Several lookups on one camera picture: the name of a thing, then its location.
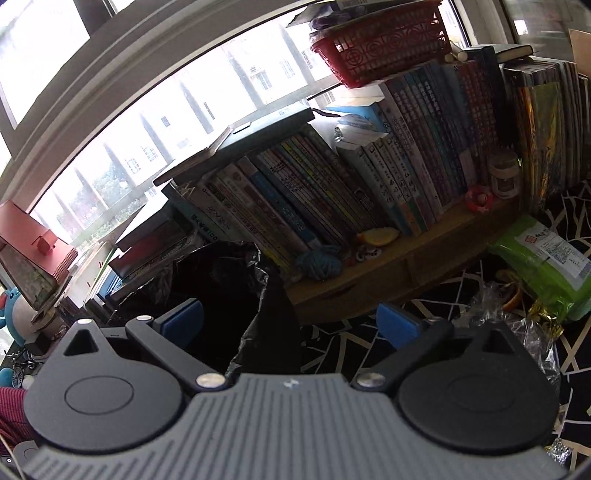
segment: black trash bag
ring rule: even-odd
[[[215,242],[171,264],[130,294],[109,320],[121,326],[201,301],[201,332],[187,353],[226,372],[300,373],[300,327],[277,266],[250,242]]]

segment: green package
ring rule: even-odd
[[[559,322],[591,308],[591,261],[530,215],[521,216],[490,250],[500,255]]]

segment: bookshelf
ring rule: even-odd
[[[398,238],[378,258],[327,281],[305,279],[287,294],[302,325],[355,317],[381,301],[409,300],[475,260],[518,215],[518,198],[498,201],[484,215],[461,203],[428,232]]]

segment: triangular hole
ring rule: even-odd
[[[90,332],[88,330],[80,330],[66,348],[64,355],[73,356],[98,351],[99,349]]]

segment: basket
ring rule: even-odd
[[[451,53],[440,1],[391,7],[325,33],[311,49],[347,88],[361,87]]]

